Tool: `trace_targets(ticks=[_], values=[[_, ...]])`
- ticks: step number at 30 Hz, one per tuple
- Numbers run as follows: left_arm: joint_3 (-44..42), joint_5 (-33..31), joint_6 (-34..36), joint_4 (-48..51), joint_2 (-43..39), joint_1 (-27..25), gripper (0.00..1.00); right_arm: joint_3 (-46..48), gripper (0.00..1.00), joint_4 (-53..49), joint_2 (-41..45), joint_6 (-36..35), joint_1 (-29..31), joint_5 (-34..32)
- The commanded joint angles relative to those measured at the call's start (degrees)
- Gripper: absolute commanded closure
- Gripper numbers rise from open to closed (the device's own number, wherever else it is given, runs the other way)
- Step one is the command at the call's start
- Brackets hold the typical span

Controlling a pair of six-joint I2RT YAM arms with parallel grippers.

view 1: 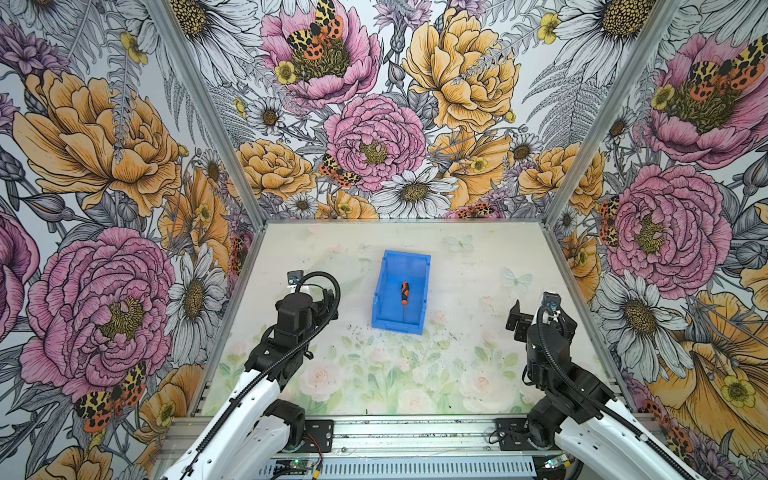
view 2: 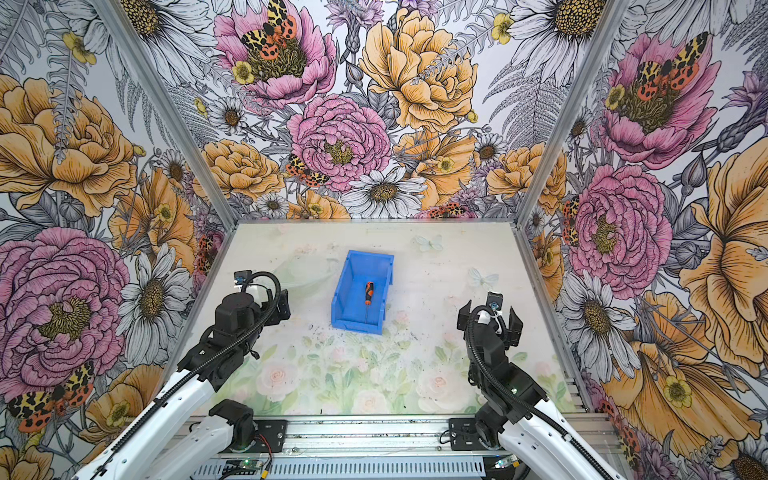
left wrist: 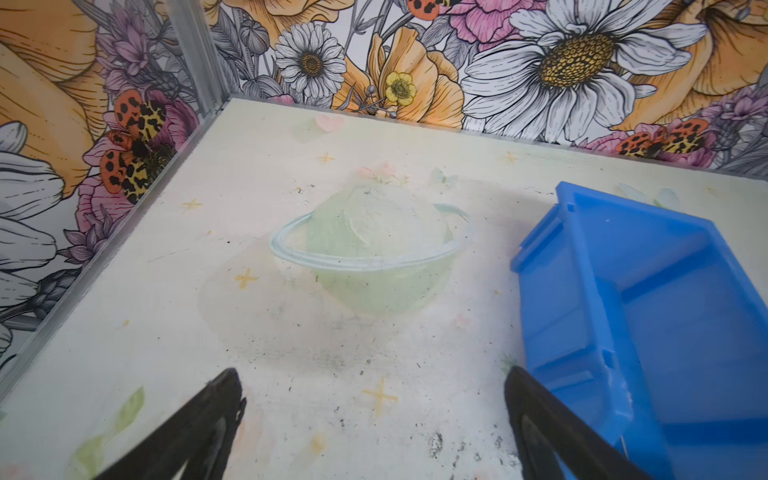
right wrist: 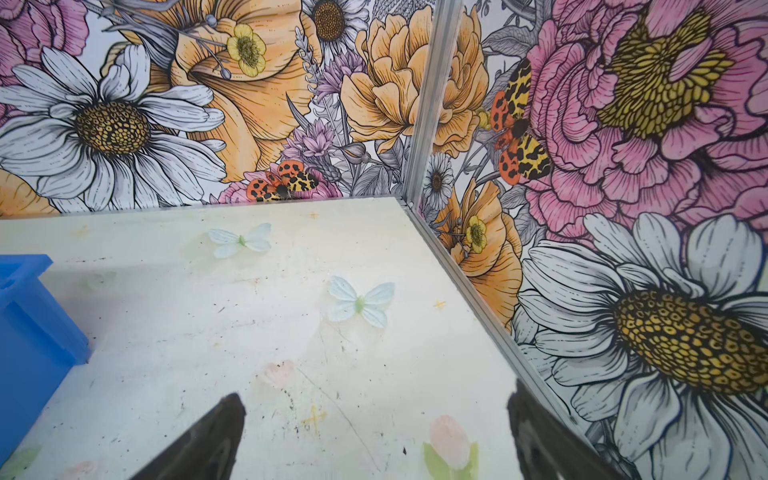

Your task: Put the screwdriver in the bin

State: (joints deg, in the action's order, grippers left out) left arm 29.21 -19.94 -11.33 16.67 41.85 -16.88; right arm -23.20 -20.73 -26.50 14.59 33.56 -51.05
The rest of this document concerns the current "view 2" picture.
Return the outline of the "orange black screwdriver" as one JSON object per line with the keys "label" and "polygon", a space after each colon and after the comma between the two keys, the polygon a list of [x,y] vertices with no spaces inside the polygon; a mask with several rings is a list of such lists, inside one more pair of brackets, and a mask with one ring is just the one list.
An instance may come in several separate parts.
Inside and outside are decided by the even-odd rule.
{"label": "orange black screwdriver", "polygon": [[366,286],[365,286],[365,299],[364,299],[364,302],[365,302],[365,321],[366,322],[369,322],[370,310],[371,310],[371,305],[372,305],[372,301],[373,301],[374,291],[375,291],[374,283],[372,281],[367,282]]}

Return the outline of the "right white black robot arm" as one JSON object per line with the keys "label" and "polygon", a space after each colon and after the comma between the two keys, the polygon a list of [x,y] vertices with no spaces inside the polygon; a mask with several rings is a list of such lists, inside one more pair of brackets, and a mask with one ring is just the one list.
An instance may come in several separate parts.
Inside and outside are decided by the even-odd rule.
{"label": "right white black robot arm", "polygon": [[623,475],[587,444],[545,389],[509,359],[519,345],[523,321],[513,308],[504,314],[503,296],[467,302],[458,310],[469,359],[468,383],[485,403],[474,414],[480,443],[516,456],[541,479],[621,479]]}

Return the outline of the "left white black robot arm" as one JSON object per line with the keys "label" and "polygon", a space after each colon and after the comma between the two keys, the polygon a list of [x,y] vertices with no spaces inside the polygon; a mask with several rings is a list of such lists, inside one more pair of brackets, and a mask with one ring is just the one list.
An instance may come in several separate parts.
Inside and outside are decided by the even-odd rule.
{"label": "left white black robot arm", "polygon": [[257,437],[251,408],[220,401],[173,448],[177,431],[240,369],[259,357],[264,328],[290,317],[288,293],[276,275],[248,274],[217,306],[214,323],[177,365],[157,396],[87,465],[77,479],[184,479],[215,454],[246,450]]}

